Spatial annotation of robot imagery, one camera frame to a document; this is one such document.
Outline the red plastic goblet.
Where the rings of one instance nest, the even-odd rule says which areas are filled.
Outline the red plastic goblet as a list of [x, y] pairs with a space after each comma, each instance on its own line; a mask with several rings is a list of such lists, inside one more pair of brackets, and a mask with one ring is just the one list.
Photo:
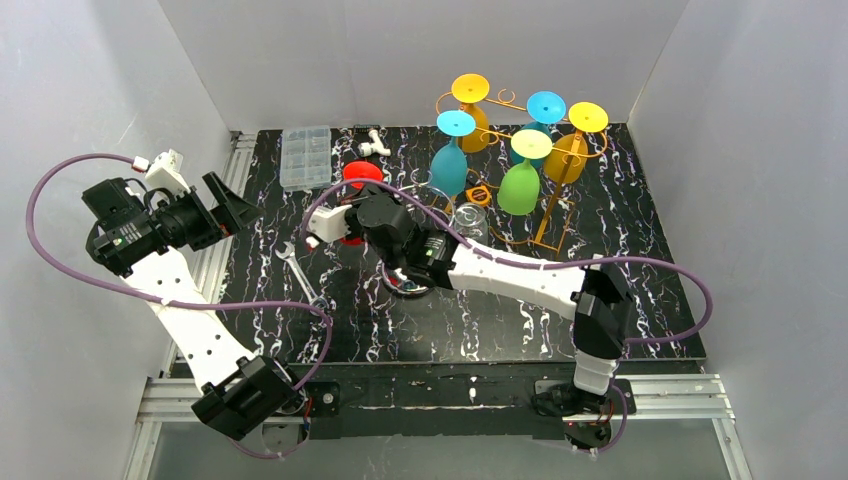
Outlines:
[[[379, 167], [362, 159], [347, 164], [342, 170], [342, 175], [344, 180], [368, 178], [375, 181], [382, 181], [384, 179], [383, 172]], [[375, 188], [370, 184], [363, 183], [353, 183], [352, 187], [354, 188], [354, 192], [345, 197], [342, 202], [343, 205], [350, 205], [351, 208], [344, 215], [349, 233], [341, 242], [345, 245], [357, 246], [363, 243], [361, 238], [362, 229], [356, 219], [358, 206], [363, 202], [364, 198], [374, 193]]]

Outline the silver wire glass rack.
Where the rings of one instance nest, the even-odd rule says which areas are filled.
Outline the silver wire glass rack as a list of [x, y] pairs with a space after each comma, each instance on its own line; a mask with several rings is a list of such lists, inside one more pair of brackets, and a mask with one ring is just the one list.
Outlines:
[[[439, 216], [446, 224], [452, 226], [455, 218], [455, 198], [442, 190], [430, 185], [429, 181], [413, 181], [411, 185], [400, 188], [415, 197], [431, 212]], [[431, 281], [418, 283], [426, 277], [426, 268], [421, 265], [421, 255], [412, 253], [406, 263], [400, 268], [388, 269], [380, 264], [380, 280], [382, 286], [393, 296], [399, 298], [421, 298], [433, 291]]]

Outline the blue plastic goblet front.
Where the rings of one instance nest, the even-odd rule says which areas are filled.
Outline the blue plastic goblet front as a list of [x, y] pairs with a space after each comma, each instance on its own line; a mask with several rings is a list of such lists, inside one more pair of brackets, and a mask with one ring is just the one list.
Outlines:
[[429, 186], [453, 197], [465, 190], [468, 171], [467, 157], [459, 147], [458, 140], [471, 134], [476, 123], [465, 111], [447, 110], [438, 115], [436, 126], [449, 140], [431, 161]]

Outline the blue plastic goblet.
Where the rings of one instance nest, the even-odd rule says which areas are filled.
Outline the blue plastic goblet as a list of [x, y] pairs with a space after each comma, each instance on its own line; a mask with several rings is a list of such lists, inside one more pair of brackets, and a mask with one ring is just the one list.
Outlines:
[[431, 161], [429, 186], [453, 197], [465, 190], [468, 171], [467, 157], [459, 147], [458, 140], [471, 134], [476, 123], [465, 111], [447, 110], [438, 115], [436, 126], [449, 140]]
[[558, 94], [552, 91], [538, 91], [528, 98], [526, 109], [532, 121], [522, 126], [520, 131], [536, 130], [552, 139], [550, 126], [565, 118], [567, 106]]

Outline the clear cut glass goblet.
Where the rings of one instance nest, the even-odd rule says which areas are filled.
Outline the clear cut glass goblet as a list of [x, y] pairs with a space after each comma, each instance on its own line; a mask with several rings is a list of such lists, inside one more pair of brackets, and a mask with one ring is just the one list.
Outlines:
[[463, 237], [486, 246], [489, 243], [489, 223], [486, 210], [472, 202], [459, 205], [453, 215], [454, 229]]

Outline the green plastic goblet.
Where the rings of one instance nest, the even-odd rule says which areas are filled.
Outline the green plastic goblet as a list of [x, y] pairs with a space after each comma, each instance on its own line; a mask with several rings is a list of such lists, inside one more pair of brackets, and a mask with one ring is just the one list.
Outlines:
[[540, 131], [523, 130], [511, 136], [510, 146], [523, 161], [506, 172], [496, 200], [498, 206], [510, 215], [527, 215], [536, 207], [541, 185], [532, 161], [544, 159], [551, 153], [553, 142]]

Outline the orange plastic goblet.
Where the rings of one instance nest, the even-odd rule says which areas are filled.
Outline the orange plastic goblet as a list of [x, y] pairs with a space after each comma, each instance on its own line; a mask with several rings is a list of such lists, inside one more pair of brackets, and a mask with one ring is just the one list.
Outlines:
[[458, 76], [451, 85], [451, 95], [460, 103], [460, 109], [468, 113], [475, 121], [474, 132], [459, 140], [460, 148], [469, 154], [482, 151], [491, 141], [491, 136], [485, 133], [489, 130], [489, 120], [480, 107], [490, 91], [488, 80], [477, 73], [465, 73]]

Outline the gold wire glass rack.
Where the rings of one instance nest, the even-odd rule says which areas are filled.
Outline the gold wire glass rack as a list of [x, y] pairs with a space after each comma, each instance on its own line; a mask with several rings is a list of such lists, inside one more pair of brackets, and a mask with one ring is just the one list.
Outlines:
[[[442, 94], [459, 103], [450, 110], [437, 109], [437, 127], [449, 141], [437, 151], [430, 164], [430, 185], [454, 200], [467, 192], [466, 176], [470, 172], [468, 156], [492, 145], [508, 145], [512, 160], [500, 184], [480, 184], [489, 191], [488, 203], [512, 216], [528, 216], [539, 204], [545, 206], [538, 228], [524, 240], [501, 241], [507, 245], [524, 244], [560, 252], [565, 240], [544, 241], [552, 223], [555, 206], [563, 200], [564, 186], [575, 182], [588, 161], [602, 156], [609, 147], [605, 133], [609, 116], [601, 106], [581, 101], [572, 105], [551, 91], [536, 92], [523, 104], [512, 95], [504, 99], [503, 91], [495, 99], [489, 96], [486, 78], [464, 74]], [[481, 105], [511, 108], [527, 113], [531, 122], [513, 134], [495, 131]]]

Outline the yellow plastic wine glass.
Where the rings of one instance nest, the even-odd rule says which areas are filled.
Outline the yellow plastic wine glass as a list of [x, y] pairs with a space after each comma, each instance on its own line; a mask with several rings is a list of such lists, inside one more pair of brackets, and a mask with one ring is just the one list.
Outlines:
[[[600, 156], [608, 143], [605, 129], [609, 125], [609, 116], [598, 104], [581, 101], [573, 104], [567, 112], [567, 119], [574, 132], [557, 140], [543, 163], [547, 178], [558, 185], [574, 183], [581, 175], [587, 161]], [[588, 135], [599, 133], [604, 140], [600, 153], [588, 152]]]

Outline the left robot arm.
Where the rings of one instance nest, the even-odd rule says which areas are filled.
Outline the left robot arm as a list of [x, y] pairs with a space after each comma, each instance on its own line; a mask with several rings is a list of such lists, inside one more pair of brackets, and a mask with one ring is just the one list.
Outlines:
[[157, 187], [134, 194], [127, 180], [112, 178], [88, 188], [82, 200], [95, 215], [86, 250], [148, 305], [183, 353], [199, 398], [195, 416], [206, 426], [241, 440], [267, 418], [304, 406], [298, 377], [284, 363], [256, 355], [235, 339], [205, 299], [180, 248], [210, 247], [245, 229], [260, 209], [209, 172], [203, 181], [216, 205], [207, 208], [190, 187]]

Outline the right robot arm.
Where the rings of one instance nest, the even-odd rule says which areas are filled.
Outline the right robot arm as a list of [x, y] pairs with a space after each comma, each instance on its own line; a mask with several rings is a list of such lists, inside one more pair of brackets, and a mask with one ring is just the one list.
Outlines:
[[575, 389], [607, 393], [625, 347], [634, 304], [621, 269], [612, 264], [557, 269], [553, 263], [460, 241], [425, 227], [388, 191], [367, 186], [343, 203], [346, 236], [365, 241], [398, 285], [471, 290], [543, 307], [573, 322]]

